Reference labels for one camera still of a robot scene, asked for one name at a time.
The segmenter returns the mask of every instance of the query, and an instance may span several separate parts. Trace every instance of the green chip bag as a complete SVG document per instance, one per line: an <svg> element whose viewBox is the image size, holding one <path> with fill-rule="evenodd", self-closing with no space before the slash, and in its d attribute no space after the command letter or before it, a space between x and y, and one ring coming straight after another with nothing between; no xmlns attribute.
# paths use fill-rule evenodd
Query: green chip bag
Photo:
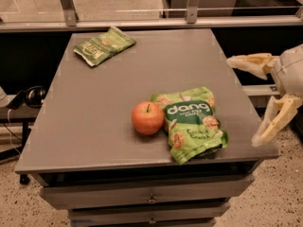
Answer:
<svg viewBox="0 0 303 227"><path fill-rule="evenodd" d="M175 94L154 94L151 101L165 113L171 156L181 165L227 147L227 133L215 116L215 98L205 87Z"/></svg>
<svg viewBox="0 0 303 227"><path fill-rule="evenodd" d="M116 27L106 33L74 46L74 52L81 55L90 66L97 66L117 53L135 44L135 40Z"/></svg>

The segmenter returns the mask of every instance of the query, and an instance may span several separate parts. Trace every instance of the gray tabletop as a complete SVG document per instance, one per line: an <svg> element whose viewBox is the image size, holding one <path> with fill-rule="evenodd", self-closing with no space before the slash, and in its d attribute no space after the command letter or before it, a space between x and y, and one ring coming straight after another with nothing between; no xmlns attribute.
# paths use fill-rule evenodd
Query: gray tabletop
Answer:
<svg viewBox="0 0 303 227"><path fill-rule="evenodd" d="M176 165L164 132L138 135L131 112L153 93L200 86L214 93L217 117L229 135L229 145L191 164L277 157L271 144L251 146L260 120L210 29L128 34L136 45L96 68L79 58L73 46L98 34L73 34L17 173Z"/></svg>

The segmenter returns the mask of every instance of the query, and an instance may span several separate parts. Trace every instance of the glass partition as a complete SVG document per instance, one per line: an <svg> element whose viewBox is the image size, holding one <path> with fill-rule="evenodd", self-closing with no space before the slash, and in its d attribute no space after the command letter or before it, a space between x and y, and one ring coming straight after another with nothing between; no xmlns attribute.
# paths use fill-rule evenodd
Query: glass partition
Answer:
<svg viewBox="0 0 303 227"><path fill-rule="evenodd" d="M224 19L243 18L237 22L242 23L248 17L291 15L292 22L300 23L296 14L302 4L303 0L0 0L0 31L6 23L20 22L60 22L68 29L91 23L119 26L136 22L211 26L214 18L224 24Z"/></svg>

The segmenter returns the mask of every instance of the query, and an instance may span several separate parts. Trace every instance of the floor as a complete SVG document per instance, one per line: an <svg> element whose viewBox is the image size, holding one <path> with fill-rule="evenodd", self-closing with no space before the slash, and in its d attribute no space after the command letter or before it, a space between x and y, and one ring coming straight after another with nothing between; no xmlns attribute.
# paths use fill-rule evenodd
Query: floor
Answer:
<svg viewBox="0 0 303 227"><path fill-rule="evenodd" d="M9 135L6 129L1 132ZM0 150L11 148L9 141L9 137L2 139ZM215 227L303 226L302 141L286 127L274 144L279 158L260 165L254 173L256 180L230 200L231 208L216 219ZM29 185L19 184L19 176L14 173L16 161L0 164L0 226L70 226L66 211L55 210L39 197L41 187L34 179L30 178Z"/></svg>

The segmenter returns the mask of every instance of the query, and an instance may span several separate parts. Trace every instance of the metal drawer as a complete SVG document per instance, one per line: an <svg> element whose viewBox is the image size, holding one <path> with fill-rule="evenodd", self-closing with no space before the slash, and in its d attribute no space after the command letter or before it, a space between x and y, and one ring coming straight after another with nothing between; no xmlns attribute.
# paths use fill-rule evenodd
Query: metal drawer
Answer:
<svg viewBox="0 0 303 227"><path fill-rule="evenodd" d="M238 196L253 180L253 175L235 175L49 187L41 197L56 209L209 200Z"/></svg>
<svg viewBox="0 0 303 227"><path fill-rule="evenodd" d="M135 223L155 226L161 223L162 226L169 226L172 221L175 223L174 226L178 226L178 221L180 221L179 226L182 226L185 224L182 224L182 221L186 219L219 217L229 207L228 202L172 203L162 204L161 206L114 207L76 212L70 211L68 217L73 221L74 225L83 227L118 224L127 224L129 226L129 224Z"/></svg>

